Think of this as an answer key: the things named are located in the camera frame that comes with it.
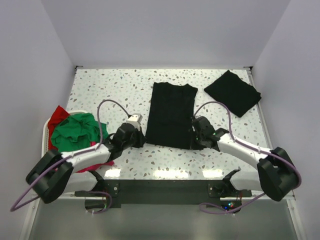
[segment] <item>laundry basket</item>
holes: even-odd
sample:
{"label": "laundry basket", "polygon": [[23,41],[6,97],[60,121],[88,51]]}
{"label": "laundry basket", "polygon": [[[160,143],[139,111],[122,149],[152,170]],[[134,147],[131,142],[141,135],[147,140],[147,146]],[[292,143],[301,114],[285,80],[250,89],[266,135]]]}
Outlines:
{"label": "laundry basket", "polygon": [[[75,114],[87,114],[87,111],[77,110],[77,111],[70,111],[68,112],[70,115]],[[41,148],[41,157],[43,157],[46,152],[48,152],[48,142],[49,142],[49,129],[48,129],[48,122],[50,118],[45,122],[43,126],[43,133],[42,133],[42,148]]]}

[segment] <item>black fabric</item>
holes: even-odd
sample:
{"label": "black fabric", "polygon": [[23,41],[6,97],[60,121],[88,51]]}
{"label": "black fabric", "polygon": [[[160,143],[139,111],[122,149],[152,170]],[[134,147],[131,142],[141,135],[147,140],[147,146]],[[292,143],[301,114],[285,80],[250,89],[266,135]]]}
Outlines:
{"label": "black fabric", "polygon": [[261,99],[260,92],[229,70],[204,91],[216,101],[225,104],[238,117],[242,117]]}
{"label": "black fabric", "polygon": [[198,89],[186,84],[154,83],[146,142],[179,149],[199,149],[194,145],[192,117]]}

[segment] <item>wall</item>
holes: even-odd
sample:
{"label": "wall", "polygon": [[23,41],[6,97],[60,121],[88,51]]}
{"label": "wall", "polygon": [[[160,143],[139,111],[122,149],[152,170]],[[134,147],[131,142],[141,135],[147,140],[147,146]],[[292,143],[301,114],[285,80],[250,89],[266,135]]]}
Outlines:
{"label": "wall", "polygon": [[74,67],[39,0],[1,0],[0,33],[0,239],[15,240],[28,207],[9,209],[41,157],[45,121],[67,103]]}
{"label": "wall", "polygon": [[290,0],[42,0],[87,68],[253,66]]}
{"label": "wall", "polygon": [[320,236],[319,12],[318,0],[291,0],[253,68],[272,143],[288,150],[302,174],[295,193],[312,240]]}

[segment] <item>purple cable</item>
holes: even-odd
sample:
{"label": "purple cable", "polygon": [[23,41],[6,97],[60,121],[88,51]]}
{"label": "purple cable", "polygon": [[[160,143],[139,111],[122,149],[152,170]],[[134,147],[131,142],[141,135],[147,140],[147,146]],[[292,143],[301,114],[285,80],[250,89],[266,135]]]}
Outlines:
{"label": "purple cable", "polygon": [[[99,145],[97,146],[96,149],[98,149],[98,148],[101,146],[102,142],[103,142],[103,132],[102,132],[102,126],[101,126],[100,117],[99,117],[99,111],[100,111],[101,105],[102,105],[103,103],[105,103],[105,102],[113,102],[113,103],[119,105],[119,106],[125,111],[125,113],[129,116],[128,112],[127,112],[127,111],[124,109],[124,107],[121,106],[118,102],[116,102],[116,101],[114,101],[114,100],[111,100],[111,99],[103,100],[103,101],[98,105],[98,109],[97,109],[97,113],[96,113],[96,114],[97,114],[98,124],[99,124],[99,129],[100,129],[100,142],[99,142]],[[39,182],[39,180],[40,180],[41,178],[43,178],[49,171],[51,171],[52,169],[54,169],[55,167],[57,167],[58,165],[62,164],[63,162],[65,162],[66,160],[68,160],[68,159],[70,159],[70,158],[72,158],[72,157],[75,157],[75,156],[78,156],[78,155],[81,155],[81,154],[90,153],[90,152],[95,151],[96,149],[95,149],[95,148],[92,148],[92,149],[87,149],[87,150],[82,150],[82,151],[76,152],[76,153],[74,153],[73,156],[71,156],[71,155],[70,155],[70,156],[66,156],[66,157],[60,159],[59,161],[57,161],[55,164],[53,164],[53,165],[51,165],[50,167],[48,167],[43,173],[41,173],[41,174],[29,185],[29,187],[28,187],[28,188],[21,194],[21,196],[14,202],[14,204],[13,204],[12,207],[10,208],[10,212],[14,212],[14,211],[22,208],[23,206],[25,206],[25,205],[27,205],[27,204],[29,204],[29,203],[31,203],[31,202],[33,202],[34,200],[36,200],[36,199],[39,198],[39,196],[36,196],[36,197],[34,197],[34,198],[32,198],[32,199],[30,199],[30,200],[28,200],[28,201],[26,201],[26,202],[21,203],[20,205],[18,205],[18,204],[21,202],[21,200],[28,194],[28,192],[34,187],[34,185],[37,184],[37,182]],[[108,194],[108,193],[106,193],[106,192],[103,192],[103,191],[97,191],[97,192],[92,191],[92,192],[90,192],[90,193],[93,193],[93,194],[94,194],[94,193],[104,194],[104,195],[106,195],[107,197],[109,197],[109,199],[110,199],[110,203],[109,203],[108,207],[104,208],[103,210],[101,210],[101,211],[99,211],[99,212],[95,212],[95,214],[103,213],[103,212],[105,212],[106,210],[108,210],[108,209],[110,208],[110,206],[111,206],[111,204],[112,204],[112,197],[111,197],[110,194]]]}
{"label": "purple cable", "polygon": [[[281,161],[282,163],[286,164],[290,169],[292,169],[292,170],[294,171],[294,173],[296,174],[296,176],[297,176],[297,178],[298,178],[298,184],[297,184],[297,186],[295,187],[295,189],[298,188],[298,187],[301,185],[301,182],[302,182],[302,180],[301,180],[301,174],[298,172],[298,170],[296,169],[296,167],[293,166],[290,162],[286,161],[284,158],[282,158],[282,157],[280,157],[280,156],[278,156],[278,155],[275,155],[275,154],[273,154],[273,153],[271,153],[271,152],[259,150],[259,149],[255,148],[255,147],[252,147],[252,146],[250,146],[250,145],[247,145],[247,144],[245,144],[245,143],[243,143],[243,142],[241,142],[241,141],[239,141],[239,140],[237,140],[237,139],[235,138],[235,136],[234,136],[234,134],[233,134],[233,131],[232,131],[232,127],[231,127],[231,113],[230,113],[230,110],[229,110],[228,107],[227,107],[226,105],[224,105],[222,102],[219,102],[219,101],[208,101],[208,102],[202,104],[202,105],[198,108],[198,110],[195,111],[194,116],[196,116],[196,114],[200,111],[200,109],[203,108],[203,107],[204,107],[205,105],[207,105],[207,104],[219,104],[219,105],[223,106],[223,107],[226,109],[227,114],[228,114],[228,119],[229,119],[229,132],[230,132],[230,136],[231,136],[231,138],[232,138],[236,143],[238,143],[238,144],[240,144],[241,146],[244,146],[244,147],[246,147],[246,148],[248,148],[248,149],[250,149],[250,150],[253,150],[253,151],[255,151],[255,152],[258,152],[258,153],[260,152],[260,153],[262,153],[262,154],[271,156],[271,157],[273,157],[273,158],[275,158],[275,159],[278,159],[278,160]],[[216,214],[216,215],[233,214],[234,212],[236,212],[236,211],[242,209],[243,207],[251,204],[252,202],[254,202],[255,200],[261,198],[261,197],[264,196],[264,195],[266,195],[266,194],[265,194],[265,193],[262,193],[262,194],[260,194],[260,195],[258,195],[258,196],[256,196],[256,197],[254,197],[254,198],[251,199],[250,201],[246,202],[245,204],[243,204],[243,205],[241,205],[241,206],[238,206],[238,207],[236,207],[236,208],[234,208],[234,209],[232,209],[232,210],[229,210],[229,211],[226,211],[226,210],[223,209],[221,206],[218,206],[218,205],[216,205],[216,204],[209,203],[209,202],[200,203],[199,207],[200,207],[200,210],[201,210],[202,212],[207,213],[207,214]],[[224,212],[211,212],[211,211],[208,211],[208,210],[206,210],[206,209],[201,208],[201,206],[203,206],[203,205],[210,205],[210,206],[216,207],[216,208],[218,208],[218,209],[220,209],[220,210],[223,210]]]}

